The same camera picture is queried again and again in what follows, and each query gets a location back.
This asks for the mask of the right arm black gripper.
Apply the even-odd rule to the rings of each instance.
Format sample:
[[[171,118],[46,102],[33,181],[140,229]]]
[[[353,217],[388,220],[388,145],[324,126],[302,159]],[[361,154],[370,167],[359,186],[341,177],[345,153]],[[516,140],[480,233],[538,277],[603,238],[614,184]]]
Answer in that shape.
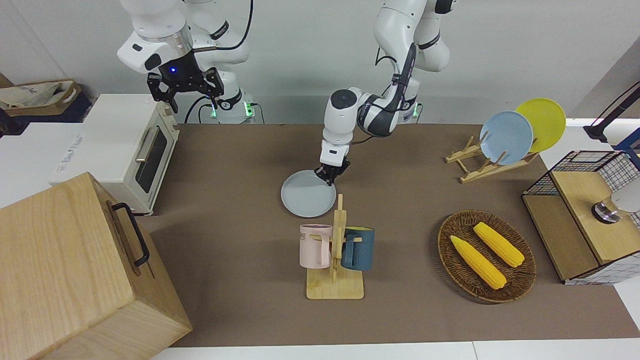
[[[163,63],[158,67],[160,74],[147,73],[146,84],[154,101],[169,105],[175,114],[179,111],[175,95],[178,92],[199,92],[218,111],[218,99],[224,94],[224,82],[217,67],[201,70],[195,53],[187,54]]]

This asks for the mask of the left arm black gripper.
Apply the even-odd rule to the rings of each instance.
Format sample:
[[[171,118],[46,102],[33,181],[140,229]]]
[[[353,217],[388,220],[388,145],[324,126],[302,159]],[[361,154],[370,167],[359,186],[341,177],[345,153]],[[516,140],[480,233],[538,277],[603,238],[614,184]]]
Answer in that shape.
[[[343,159],[340,166],[322,163],[321,167],[314,170],[314,174],[323,180],[323,182],[326,182],[328,186],[332,186],[335,184],[336,179],[350,166],[350,164],[351,162],[349,159]]]

